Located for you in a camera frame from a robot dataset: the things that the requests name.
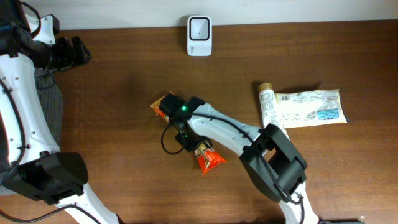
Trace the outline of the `orange pasta package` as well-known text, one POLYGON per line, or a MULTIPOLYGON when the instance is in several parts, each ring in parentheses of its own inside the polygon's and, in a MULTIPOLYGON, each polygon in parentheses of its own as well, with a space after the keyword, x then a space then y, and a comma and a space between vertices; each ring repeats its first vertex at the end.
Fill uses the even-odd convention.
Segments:
MULTIPOLYGON (((177 135, 177 131, 172 126, 173 122, 183 121, 187 123, 187 120, 189 119, 190 115, 192 115, 193 110, 202 104, 204 104, 203 100, 198 98, 193 97, 189 101, 185 101, 181 97, 170 92, 150 105, 150 107, 155 111, 156 115, 162 117, 167 122, 167 126, 163 130, 160 137, 162 149, 167 154, 177 155, 182 151, 186 151, 182 146, 181 149, 175 152, 167 150, 164 144, 164 136, 169 129, 173 129, 177 135)), ((203 175, 215 168, 217 165, 227 162, 226 159, 224 159, 213 149, 213 143, 208 137, 206 137, 206 140, 201 142, 197 148, 190 153, 196 157, 203 175)))

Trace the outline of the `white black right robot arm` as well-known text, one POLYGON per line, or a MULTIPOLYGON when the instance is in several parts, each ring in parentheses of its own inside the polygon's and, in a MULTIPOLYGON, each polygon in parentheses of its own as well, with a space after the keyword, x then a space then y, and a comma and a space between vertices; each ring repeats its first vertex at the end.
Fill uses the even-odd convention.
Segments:
POLYGON ((185 101, 173 93, 160 99, 159 111, 184 150, 216 141, 235 153, 254 186, 279 204, 286 223, 320 222, 306 193, 307 162, 279 127, 244 124, 200 98, 185 101))

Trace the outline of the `cream yellow snack bag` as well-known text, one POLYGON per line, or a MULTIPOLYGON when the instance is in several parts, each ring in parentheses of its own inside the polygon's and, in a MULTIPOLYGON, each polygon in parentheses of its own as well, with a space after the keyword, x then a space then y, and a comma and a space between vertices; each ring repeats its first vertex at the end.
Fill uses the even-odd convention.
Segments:
POLYGON ((349 122, 341 105, 339 89, 277 93, 276 99, 285 128, 349 122))

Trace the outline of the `white tube with cork cap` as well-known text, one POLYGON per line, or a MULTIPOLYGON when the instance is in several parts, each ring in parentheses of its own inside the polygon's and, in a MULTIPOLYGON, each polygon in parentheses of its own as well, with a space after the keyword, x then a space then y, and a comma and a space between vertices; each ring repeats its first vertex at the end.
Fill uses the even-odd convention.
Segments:
POLYGON ((259 102, 261 106, 262 123, 265 128, 268 124, 274 124, 289 138, 283 125, 281 114, 277 106, 277 98, 271 83, 262 83, 258 86, 259 102))

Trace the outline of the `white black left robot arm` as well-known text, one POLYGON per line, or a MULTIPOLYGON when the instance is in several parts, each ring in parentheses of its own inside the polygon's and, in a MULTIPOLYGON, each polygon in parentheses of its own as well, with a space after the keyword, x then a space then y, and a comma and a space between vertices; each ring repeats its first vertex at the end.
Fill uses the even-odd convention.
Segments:
POLYGON ((60 149, 63 98, 56 72, 87 64, 79 37, 60 37, 52 14, 1 1, 1 194, 54 205, 79 223, 120 223, 91 189, 83 158, 60 149))

